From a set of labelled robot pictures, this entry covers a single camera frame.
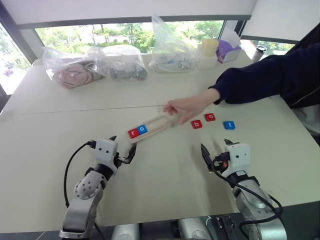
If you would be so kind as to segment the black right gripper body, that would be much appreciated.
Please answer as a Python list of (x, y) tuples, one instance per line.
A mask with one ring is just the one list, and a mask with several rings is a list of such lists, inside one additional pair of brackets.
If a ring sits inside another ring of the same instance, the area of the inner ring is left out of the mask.
[(228, 168), (228, 161), (213, 160), (210, 171), (223, 173)]

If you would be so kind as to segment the person's bare hand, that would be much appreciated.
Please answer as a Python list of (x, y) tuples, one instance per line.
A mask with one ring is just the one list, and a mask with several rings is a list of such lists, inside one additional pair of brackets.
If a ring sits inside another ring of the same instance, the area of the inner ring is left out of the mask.
[(205, 108), (219, 99), (220, 93), (215, 88), (209, 88), (195, 96), (170, 100), (164, 106), (163, 112), (173, 115), (178, 114), (179, 110), (183, 111), (177, 121), (178, 124), (182, 125), (198, 116)]

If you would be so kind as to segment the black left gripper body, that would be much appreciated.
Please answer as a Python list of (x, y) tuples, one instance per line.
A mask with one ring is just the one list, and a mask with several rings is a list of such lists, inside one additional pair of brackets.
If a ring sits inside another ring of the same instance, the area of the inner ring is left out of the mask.
[(127, 163), (127, 158), (120, 156), (120, 154), (118, 152), (116, 152), (114, 159), (113, 159), (113, 163), (116, 167), (120, 167), (122, 164)]

